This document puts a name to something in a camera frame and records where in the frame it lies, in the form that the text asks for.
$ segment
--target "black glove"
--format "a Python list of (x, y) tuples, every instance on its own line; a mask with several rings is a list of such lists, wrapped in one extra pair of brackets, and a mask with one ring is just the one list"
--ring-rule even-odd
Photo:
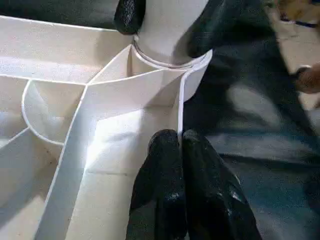
[(187, 233), (185, 188), (178, 136), (161, 130), (133, 185), (126, 240), (178, 240)]
[[(215, 46), (221, 45), (243, 8), (244, 0), (209, 0), (192, 26), (187, 44), (189, 57), (200, 57)], [(115, 28), (125, 35), (138, 33), (145, 10), (146, 0), (120, 0), (114, 16)]]
[(208, 140), (188, 130), (182, 149), (190, 239), (261, 240), (238, 179)]

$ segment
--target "plastic divider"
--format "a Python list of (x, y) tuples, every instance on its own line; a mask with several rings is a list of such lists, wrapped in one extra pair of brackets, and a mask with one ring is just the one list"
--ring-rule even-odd
[(0, 16), (0, 73), (88, 83), (132, 42), (115, 30)]
[(159, 68), (141, 61), (130, 44), (118, 53), (91, 81), (101, 83), (125, 79), (140, 74), (156, 71)]
[(57, 161), (26, 128), (0, 149), (0, 236), (32, 239)]
[(28, 80), (0, 76), (0, 148), (27, 128), (21, 113), (21, 97)]
[(22, 97), (22, 113), (34, 134), (63, 145), (84, 88), (62, 82), (29, 82)]
[(125, 238), (149, 140), (181, 120), (181, 74), (157, 70), (87, 86), (37, 240)]

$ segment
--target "white plastic tray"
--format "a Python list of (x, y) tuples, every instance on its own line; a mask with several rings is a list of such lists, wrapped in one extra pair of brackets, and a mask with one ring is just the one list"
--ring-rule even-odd
[(114, 30), (0, 16), (0, 35), (0, 239), (125, 239), (149, 140), (182, 131), (211, 53), (172, 70)]

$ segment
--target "gloved hand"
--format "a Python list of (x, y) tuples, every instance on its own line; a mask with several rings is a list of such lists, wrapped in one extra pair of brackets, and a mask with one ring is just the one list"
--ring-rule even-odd
[(190, 239), (261, 240), (238, 179), (209, 141), (188, 130), (182, 149)]
[[(214, 46), (221, 45), (243, 8), (244, 0), (209, 0), (192, 26), (186, 49), (188, 56), (198, 58)], [(120, 0), (114, 16), (116, 29), (125, 35), (137, 34), (145, 10), (146, 0)]]
[(126, 240), (178, 240), (187, 233), (185, 188), (178, 136), (161, 130), (135, 179)]
[(194, 131), (161, 130), (133, 186), (126, 240), (261, 240), (238, 179)]

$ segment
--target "cylindrical post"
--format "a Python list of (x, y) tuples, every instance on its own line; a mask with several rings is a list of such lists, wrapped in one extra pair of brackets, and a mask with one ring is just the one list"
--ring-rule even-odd
[(166, 67), (191, 65), (186, 45), (208, 0), (147, 0), (135, 45), (141, 55)]

